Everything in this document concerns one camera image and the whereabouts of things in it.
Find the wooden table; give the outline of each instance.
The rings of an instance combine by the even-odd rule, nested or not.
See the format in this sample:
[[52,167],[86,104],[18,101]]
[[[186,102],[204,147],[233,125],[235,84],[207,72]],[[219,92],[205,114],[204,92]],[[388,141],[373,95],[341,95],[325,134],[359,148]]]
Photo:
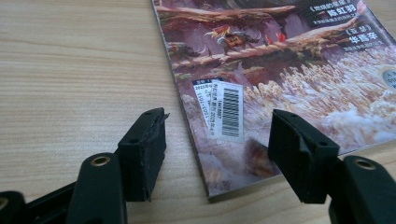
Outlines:
[[[396,2],[367,2],[396,35]],[[330,222],[327,204],[301,204],[283,177],[208,201],[150,1],[0,2],[0,191],[30,202],[75,181],[159,106],[166,158],[152,203],[128,203],[130,223]],[[358,154],[396,177],[394,143]]]

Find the fantasy artwork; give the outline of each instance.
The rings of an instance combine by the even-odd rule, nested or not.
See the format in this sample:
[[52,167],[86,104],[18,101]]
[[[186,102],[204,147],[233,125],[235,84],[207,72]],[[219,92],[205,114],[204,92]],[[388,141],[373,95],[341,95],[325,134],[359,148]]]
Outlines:
[[280,175],[273,109],[340,153],[396,139],[396,46],[362,0],[153,0],[208,197]]

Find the book cover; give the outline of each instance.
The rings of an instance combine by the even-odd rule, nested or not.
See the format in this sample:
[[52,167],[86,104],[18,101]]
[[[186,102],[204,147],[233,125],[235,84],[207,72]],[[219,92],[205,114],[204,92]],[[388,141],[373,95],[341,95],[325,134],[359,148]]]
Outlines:
[[267,155],[274,108],[341,154],[396,138],[395,41],[364,1],[153,5],[208,197],[280,175]]

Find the clamp jaw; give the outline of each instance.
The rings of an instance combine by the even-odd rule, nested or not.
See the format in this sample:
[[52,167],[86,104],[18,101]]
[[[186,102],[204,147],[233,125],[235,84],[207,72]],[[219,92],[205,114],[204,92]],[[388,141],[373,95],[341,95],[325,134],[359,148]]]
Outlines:
[[383,166],[339,146],[301,117],[274,110],[268,155],[303,203],[332,197],[332,223],[393,223],[396,184]]
[[143,113],[115,153],[81,164],[76,183],[30,203],[19,192],[0,192],[0,223],[127,223],[125,201],[150,201],[163,164],[167,117],[163,108]]

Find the white sticker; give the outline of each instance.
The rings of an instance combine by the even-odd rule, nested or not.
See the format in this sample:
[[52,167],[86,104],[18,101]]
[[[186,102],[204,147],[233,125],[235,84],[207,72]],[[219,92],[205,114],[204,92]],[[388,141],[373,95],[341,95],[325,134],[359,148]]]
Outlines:
[[204,115],[206,127],[209,127],[209,114],[210,114],[209,102],[210,102],[210,98],[212,97],[213,80],[222,80],[222,78],[221,77],[208,78],[208,79],[195,80],[192,82],[192,85],[194,86],[195,94],[197,95],[199,105]]
[[208,126],[210,138],[244,142],[243,92],[241,85],[212,81]]
[[388,88],[396,91],[396,68],[385,68],[381,71],[381,74]]

